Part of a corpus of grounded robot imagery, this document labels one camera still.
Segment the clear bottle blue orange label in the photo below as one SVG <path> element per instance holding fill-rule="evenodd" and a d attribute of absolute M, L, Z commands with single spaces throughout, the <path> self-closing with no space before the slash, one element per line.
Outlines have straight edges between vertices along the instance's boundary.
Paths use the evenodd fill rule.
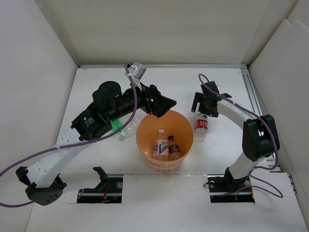
<path fill-rule="evenodd" d="M 153 141 L 153 159 L 158 161 L 169 161 L 168 139 L 164 129 L 159 129 Z"/>

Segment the clear bottle black cap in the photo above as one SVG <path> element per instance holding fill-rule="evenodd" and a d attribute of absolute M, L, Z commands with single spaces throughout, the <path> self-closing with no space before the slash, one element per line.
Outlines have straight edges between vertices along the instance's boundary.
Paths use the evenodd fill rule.
<path fill-rule="evenodd" d="M 181 152 L 179 149 L 179 146 L 175 143 L 175 139 L 172 135 L 168 137 L 168 143 L 169 143 L 169 160 L 174 161 L 181 157 Z"/>

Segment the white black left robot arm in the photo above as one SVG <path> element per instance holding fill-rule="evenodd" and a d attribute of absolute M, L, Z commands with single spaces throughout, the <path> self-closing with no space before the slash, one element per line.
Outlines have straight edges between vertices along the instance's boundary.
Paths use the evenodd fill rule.
<path fill-rule="evenodd" d="M 93 102 L 72 121 L 59 145 L 35 164 L 16 170 L 32 202 L 49 205 L 63 194 L 67 184 L 60 178 L 61 171 L 94 141 L 110 132 L 112 121 L 138 109 L 159 118 L 177 103 L 161 95 L 155 85 L 141 85 L 122 92 L 115 81 L 102 83 L 92 98 Z"/>

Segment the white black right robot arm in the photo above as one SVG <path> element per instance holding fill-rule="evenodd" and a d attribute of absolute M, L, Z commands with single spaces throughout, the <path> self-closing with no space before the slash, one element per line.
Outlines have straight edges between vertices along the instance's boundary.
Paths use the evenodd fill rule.
<path fill-rule="evenodd" d="M 238 159 L 225 170 L 223 177 L 215 181 L 215 189 L 232 195 L 247 188 L 244 182 L 258 163 L 266 157 L 278 154 L 281 147 L 275 120 L 271 115 L 259 116 L 231 100 L 227 93 L 220 94 L 216 83 L 201 84 L 202 92 L 195 93 L 191 111 L 218 117 L 222 114 L 242 130 L 242 150 Z"/>

